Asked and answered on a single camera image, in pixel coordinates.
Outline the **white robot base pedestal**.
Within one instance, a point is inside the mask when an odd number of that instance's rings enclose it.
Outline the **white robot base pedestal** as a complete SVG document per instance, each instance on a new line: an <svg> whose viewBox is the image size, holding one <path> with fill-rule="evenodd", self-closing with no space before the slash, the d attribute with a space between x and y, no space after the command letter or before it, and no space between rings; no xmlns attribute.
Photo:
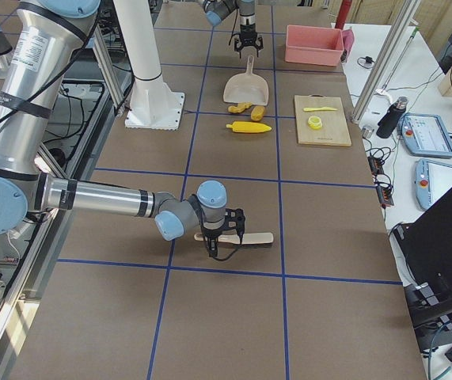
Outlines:
<svg viewBox="0 0 452 380"><path fill-rule="evenodd" d="M149 3L117 0L114 6L135 77L125 126L174 131L185 95L173 92L163 79Z"/></svg>

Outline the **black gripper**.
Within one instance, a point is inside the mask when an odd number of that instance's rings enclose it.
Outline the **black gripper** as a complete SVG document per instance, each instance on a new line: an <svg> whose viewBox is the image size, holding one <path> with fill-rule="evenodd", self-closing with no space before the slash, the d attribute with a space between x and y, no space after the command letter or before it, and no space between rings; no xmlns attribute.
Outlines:
<svg viewBox="0 0 452 380"><path fill-rule="evenodd" d="M256 25L240 25L240 31L235 32L231 38L234 40L234 51L241 55L241 51L246 47L253 47L259 54L264 48L264 41L256 31Z"/></svg>
<svg viewBox="0 0 452 380"><path fill-rule="evenodd" d="M207 239L209 257L218 257L218 237L223 231L235 230L242 244L245 236L245 214L241 208L226 208L221 214L211 217L204 215L202 234Z"/></svg>

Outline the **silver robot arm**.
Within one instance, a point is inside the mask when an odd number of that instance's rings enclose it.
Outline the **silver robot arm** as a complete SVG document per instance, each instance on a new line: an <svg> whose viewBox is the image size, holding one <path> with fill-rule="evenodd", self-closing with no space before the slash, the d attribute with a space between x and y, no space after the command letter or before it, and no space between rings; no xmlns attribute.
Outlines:
<svg viewBox="0 0 452 380"><path fill-rule="evenodd" d="M224 232L238 237L245 232L244 213L226 206L222 183L204 181L180 200L168 192L56 177L36 164L46 148L66 168L74 155L62 145L77 147L85 134L87 116L61 135L47 126L64 74L82 51L104 41L100 9L98 1L22 1L17 6L22 30L0 90L0 234L53 209L97 211L152 218L167 241L199 229L208 255L216 258Z"/></svg>
<svg viewBox="0 0 452 380"><path fill-rule="evenodd" d="M216 27L232 13L240 17L239 31L232 30L230 43L234 40L234 50L241 55L244 48L255 48L256 55L264 48L263 37L256 30L256 2L251 0L203 0L197 2L203 9L209 23Z"/></svg>

